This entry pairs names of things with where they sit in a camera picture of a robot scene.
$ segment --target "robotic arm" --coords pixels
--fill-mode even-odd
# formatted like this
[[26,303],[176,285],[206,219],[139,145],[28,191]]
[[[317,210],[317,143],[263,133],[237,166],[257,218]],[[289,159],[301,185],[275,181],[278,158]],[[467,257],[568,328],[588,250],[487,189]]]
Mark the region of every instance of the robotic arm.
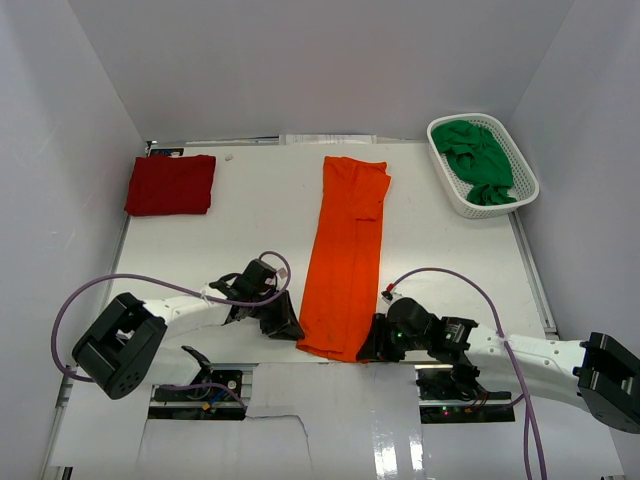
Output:
[[[230,300],[258,302],[274,296],[277,272],[256,259],[242,274],[226,275],[208,289]],[[182,333],[251,316],[270,338],[304,337],[286,291],[259,307],[212,305],[207,293],[147,301],[118,295],[78,341],[73,358],[115,400],[143,382],[198,383],[206,359],[189,347],[161,345]],[[420,377],[420,386],[466,399],[480,391],[520,391],[504,339],[494,329],[469,319],[438,318],[393,290],[382,295],[388,311],[374,315],[358,360],[398,362],[407,351],[426,350],[452,368],[448,374]],[[506,340],[532,395],[581,408],[617,430],[640,433],[640,360],[616,340],[601,333],[586,342],[518,335]]]

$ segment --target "white plastic basket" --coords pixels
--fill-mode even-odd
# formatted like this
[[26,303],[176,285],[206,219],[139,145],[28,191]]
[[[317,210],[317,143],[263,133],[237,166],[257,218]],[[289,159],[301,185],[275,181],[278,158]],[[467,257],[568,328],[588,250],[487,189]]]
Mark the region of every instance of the white plastic basket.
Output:
[[[452,120],[466,120],[475,125],[482,125],[493,133],[504,153],[509,158],[511,170],[513,171],[513,187],[509,190],[509,195],[516,199],[513,203],[505,205],[481,206],[474,205],[467,200],[467,195],[473,187],[470,183],[464,182],[451,170],[446,155],[441,154],[435,147],[431,132],[434,128],[451,122]],[[427,127],[427,137],[429,138],[429,156],[438,173],[438,177],[442,182],[449,200],[453,208],[467,218],[489,218],[505,215],[513,212],[516,208],[533,202],[538,193],[540,193],[540,185],[536,177],[533,175],[531,168],[522,156],[515,142],[507,133],[507,129],[497,119],[485,115],[483,113],[463,113],[460,115],[451,115],[434,120]]]

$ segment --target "orange folded fabric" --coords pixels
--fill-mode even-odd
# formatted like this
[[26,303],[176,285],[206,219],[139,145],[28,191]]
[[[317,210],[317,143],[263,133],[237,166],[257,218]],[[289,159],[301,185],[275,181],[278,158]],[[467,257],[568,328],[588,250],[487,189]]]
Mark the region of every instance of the orange folded fabric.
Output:
[[298,348],[355,362],[375,313],[386,163],[324,160],[324,195],[305,285]]

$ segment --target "clothing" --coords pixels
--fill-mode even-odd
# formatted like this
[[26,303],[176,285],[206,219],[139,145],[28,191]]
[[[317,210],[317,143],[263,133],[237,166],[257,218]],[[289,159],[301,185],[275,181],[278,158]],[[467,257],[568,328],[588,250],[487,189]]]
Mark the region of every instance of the clothing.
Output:
[[465,120],[436,127],[431,136],[460,180],[473,184],[467,200],[475,205],[515,202],[507,193],[513,172],[507,155],[490,130]]
[[355,362],[375,313],[386,163],[326,157],[324,195],[300,325],[298,348]]
[[211,206],[216,158],[136,158],[124,209],[133,216],[205,214]]

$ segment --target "basket rim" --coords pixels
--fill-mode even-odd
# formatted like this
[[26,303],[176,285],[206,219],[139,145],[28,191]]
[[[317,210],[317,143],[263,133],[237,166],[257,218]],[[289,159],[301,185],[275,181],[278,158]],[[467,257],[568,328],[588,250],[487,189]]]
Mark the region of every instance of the basket rim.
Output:
[[[460,193],[458,192],[458,189],[456,188],[455,184],[453,183],[453,179],[451,178],[451,175],[449,174],[449,172],[447,171],[447,169],[444,166],[444,160],[442,159],[442,155],[440,155],[440,152],[438,152],[438,149],[435,147],[435,144],[433,142],[433,138],[431,137],[431,131],[435,127],[440,125],[440,124],[447,123],[447,122],[450,122],[450,121],[453,121],[453,120],[462,120],[462,119],[469,118],[469,117],[486,118],[486,119],[496,123],[497,126],[502,130],[502,133],[511,142],[511,146],[514,149],[515,154],[518,157],[518,160],[520,160],[520,163],[524,167],[524,170],[531,177],[531,179],[533,179],[534,191],[533,191],[533,194],[531,194],[531,196],[529,196],[528,198],[526,198],[524,200],[518,200],[517,202],[506,203],[504,205],[476,205],[475,203],[469,202],[466,198],[464,198],[464,197],[462,197],[462,195],[460,195]],[[433,120],[431,123],[429,123],[429,126],[427,127],[427,138],[429,139],[430,147],[433,149],[433,152],[435,153],[436,157],[438,158],[438,162],[440,163],[440,168],[442,168],[445,176],[447,177],[447,180],[449,181],[449,184],[451,185],[453,193],[455,194],[456,198],[458,200],[460,200],[468,208],[472,208],[472,209],[479,210],[479,211],[484,211],[484,212],[496,211],[496,210],[505,210],[507,208],[516,209],[516,208],[519,208],[519,207],[521,207],[523,205],[527,205],[527,204],[533,202],[536,198],[538,198],[538,195],[540,194],[540,184],[538,183],[538,179],[533,174],[533,171],[531,170],[531,167],[529,167],[529,164],[527,163],[527,161],[524,158],[524,155],[522,155],[522,152],[520,151],[520,149],[516,145],[516,142],[514,142],[513,138],[511,137],[511,135],[509,135],[509,132],[507,131],[505,126],[497,118],[492,117],[491,115],[487,115],[486,113],[479,113],[479,112],[478,113],[458,113],[456,115],[448,115],[446,117],[439,117],[439,118],[436,118],[435,120]]]

